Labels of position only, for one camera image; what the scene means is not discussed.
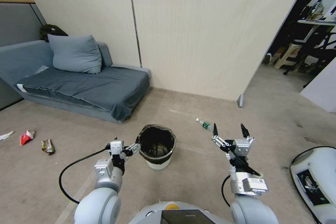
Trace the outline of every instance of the pillow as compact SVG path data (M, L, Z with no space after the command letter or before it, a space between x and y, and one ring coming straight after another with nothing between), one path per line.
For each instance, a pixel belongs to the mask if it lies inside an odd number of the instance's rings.
M69 72L100 73L102 56L92 35L65 37L48 34L48 39L54 51L55 68Z

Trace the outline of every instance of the sofa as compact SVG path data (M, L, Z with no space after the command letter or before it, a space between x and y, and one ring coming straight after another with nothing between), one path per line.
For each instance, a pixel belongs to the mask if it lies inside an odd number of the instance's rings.
M0 77L26 100L123 123L148 91L151 73L113 64L106 44L97 44L98 74L54 68L50 44L38 40L0 47Z

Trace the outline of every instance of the green bottle label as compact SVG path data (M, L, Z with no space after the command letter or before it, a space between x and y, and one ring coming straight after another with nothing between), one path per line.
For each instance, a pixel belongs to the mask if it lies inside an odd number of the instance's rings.
M210 123L208 123L208 122L204 122L204 123L203 123L203 128L208 129L209 125L210 125Z

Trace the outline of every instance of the white bucket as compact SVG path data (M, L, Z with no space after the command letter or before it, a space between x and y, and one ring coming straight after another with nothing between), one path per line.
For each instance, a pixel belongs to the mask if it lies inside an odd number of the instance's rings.
M153 164L153 163L151 163L147 160L146 160L146 162L147 162L147 164L149 165L150 168L152 168L154 170L162 170L163 168L166 168L169 165L171 159L172 159L172 157L170 156L170 158L162 164Z

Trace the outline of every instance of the backpack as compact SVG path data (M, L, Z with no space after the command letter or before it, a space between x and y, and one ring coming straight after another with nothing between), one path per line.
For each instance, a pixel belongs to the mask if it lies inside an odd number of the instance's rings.
M45 24L40 29L41 39L49 42L48 34L56 35L56 36L68 36L61 28L56 25Z

